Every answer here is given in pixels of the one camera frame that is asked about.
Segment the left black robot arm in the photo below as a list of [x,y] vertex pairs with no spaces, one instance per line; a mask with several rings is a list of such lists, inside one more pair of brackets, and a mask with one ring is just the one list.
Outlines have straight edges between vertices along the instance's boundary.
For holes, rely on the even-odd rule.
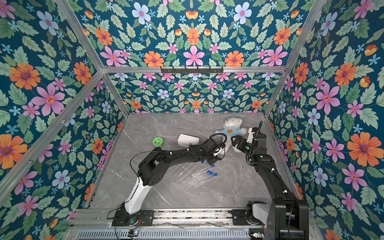
[[227,136],[223,133],[216,133],[209,136],[203,143],[192,145],[181,150],[166,151],[160,147],[148,154],[139,164],[139,169],[134,171],[136,183],[129,197],[119,206],[117,216],[124,221],[132,218],[142,208],[142,204],[150,189],[158,184],[173,166],[185,163],[206,162],[210,166],[222,160],[219,157],[221,151],[226,148]]

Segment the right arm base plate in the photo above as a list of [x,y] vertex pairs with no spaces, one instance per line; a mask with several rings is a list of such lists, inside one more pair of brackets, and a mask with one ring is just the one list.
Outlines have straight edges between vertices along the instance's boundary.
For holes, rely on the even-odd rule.
[[262,226],[266,223],[269,211],[265,209],[256,210],[231,210],[234,226]]

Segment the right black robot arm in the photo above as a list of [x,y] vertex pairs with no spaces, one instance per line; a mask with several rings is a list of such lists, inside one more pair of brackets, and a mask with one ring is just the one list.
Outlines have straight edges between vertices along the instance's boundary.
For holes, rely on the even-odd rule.
[[247,204],[248,221],[264,225],[265,240],[308,240],[309,206],[298,199],[287,187],[277,170],[275,160],[267,154],[267,135],[258,127],[249,130],[248,138],[231,137],[231,144],[246,156],[246,162],[264,181],[271,196],[271,204],[250,201]]

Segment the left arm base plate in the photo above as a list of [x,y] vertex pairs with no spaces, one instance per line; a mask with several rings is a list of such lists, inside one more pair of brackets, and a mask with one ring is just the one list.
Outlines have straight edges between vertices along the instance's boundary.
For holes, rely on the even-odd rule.
[[153,210],[140,210],[135,214],[129,215],[125,208],[117,210],[113,218],[113,227],[148,227],[154,220]]

